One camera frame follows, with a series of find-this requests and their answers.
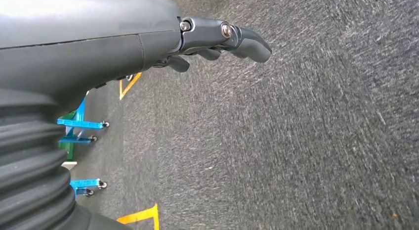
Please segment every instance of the green block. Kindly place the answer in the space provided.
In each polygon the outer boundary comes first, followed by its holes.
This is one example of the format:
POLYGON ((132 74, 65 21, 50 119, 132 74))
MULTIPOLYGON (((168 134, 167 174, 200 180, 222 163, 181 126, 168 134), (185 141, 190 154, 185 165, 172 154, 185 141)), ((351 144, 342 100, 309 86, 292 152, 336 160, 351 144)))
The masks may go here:
MULTIPOLYGON (((76 111, 70 112, 60 119, 62 120, 72 120, 76 114, 76 111)), ((74 157, 74 143, 72 142, 60 142, 59 147, 67 151, 67 161, 72 161, 74 157)))
POLYGON ((72 161, 74 158, 74 143, 72 142, 60 142, 59 148, 67 151, 67 161, 72 161))

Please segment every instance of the robotic hand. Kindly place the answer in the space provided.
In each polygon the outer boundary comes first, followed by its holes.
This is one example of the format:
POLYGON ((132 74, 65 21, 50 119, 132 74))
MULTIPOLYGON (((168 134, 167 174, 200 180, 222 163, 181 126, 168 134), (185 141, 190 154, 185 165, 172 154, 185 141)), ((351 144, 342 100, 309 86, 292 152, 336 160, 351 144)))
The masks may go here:
POLYGON ((55 124, 86 91, 226 50, 268 60, 255 32, 185 17, 168 0, 0 0, 0 229, 122 230, 75 203, 55 124))
MULTIPOLYGON (((257 33, 250 29, 228 24, 226 21, 208 18, 186 17, 179 24, 181 45, 175 54, 198 54, 207 60, 216 60, 221 50, 239 58, 249 57, 255 62, 266 62, 272 50, 257 33)), ((178 72, 186 72, 189 63, 178 55, 159 59, 153 67, 170 66, 178 72)))

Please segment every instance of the yellow tape marking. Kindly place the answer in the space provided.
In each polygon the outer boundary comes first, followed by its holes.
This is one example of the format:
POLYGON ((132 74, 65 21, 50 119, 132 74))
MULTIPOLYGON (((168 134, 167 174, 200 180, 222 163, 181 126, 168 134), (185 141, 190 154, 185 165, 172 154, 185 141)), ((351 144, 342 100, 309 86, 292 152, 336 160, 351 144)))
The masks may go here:
POLYGON ((159 224, 159 210, 157 207, 157 204, 155 204, 153 207, 140 211, 135 214, 126 215, 123 217, 120 217, 117 219, 118 222, 122 224, 132 224, 135 222, 143 221, 146 219, 153 219, 154 221, 154 230, 160 229, 159 224))
POLYGON ((135 77, 131 80, 128 86, 122 91, 122 80, 119 81, 119 100, 122 100, 124 95, 132 88, 134 83, 141 77, 141 73, 137 73, 135 77))

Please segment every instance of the blue mounting rail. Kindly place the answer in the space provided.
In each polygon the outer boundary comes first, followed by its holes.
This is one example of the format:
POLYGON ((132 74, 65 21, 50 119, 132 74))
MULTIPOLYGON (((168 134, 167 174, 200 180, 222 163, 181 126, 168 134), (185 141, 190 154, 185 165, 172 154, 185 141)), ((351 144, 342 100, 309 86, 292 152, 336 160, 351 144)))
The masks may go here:
POLYGON ((76 114, 74 115, 74 118, 72 120, 63 120, 63 119, 57 120, 57 124, 66 126, 66 136, 60 139, 60 142, 89 144, 92 141, 96 141, 96 137, 83 138, 82 134, 84 132, 84 129, 101 130, 109 126, 109 123, 107 122, 97 123, 97 122, 89 122, 89 121, 84 120, 85 101, 86 101, 86 97, 84 97, 80 106, 77 108, 76 114), (81 129, 78 135, 74 134, 74 128, 81 129))
POLYGON ((101 183, 100 179, 84 179, 84 180, 70 181, 70 185, 74 189, 74 192, 76 193, 76 195, 78 194, 89 195, 89 192, 91 190, 89 190, 88 188, 92 188, 92 187, 101 188, 102 187, 101 184, 104 184, 104 183, 101 183))

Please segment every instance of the metal screw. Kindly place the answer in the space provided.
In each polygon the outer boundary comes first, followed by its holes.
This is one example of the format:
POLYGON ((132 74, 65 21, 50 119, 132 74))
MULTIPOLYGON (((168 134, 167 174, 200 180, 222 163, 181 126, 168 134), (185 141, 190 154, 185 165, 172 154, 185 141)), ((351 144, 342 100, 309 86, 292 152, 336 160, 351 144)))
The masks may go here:
POLYGON ((231 26, 230 24, 228 24, 227 22, 223 22, 221 24, 221 34, 223 35, 224 38, 228 39, 231 37, 232 31, 231 31, 231 26))
POLYGON ((187 21, 182 21, 179 26, 181 31, 189 31, 191 29, 191 24, 187 21))

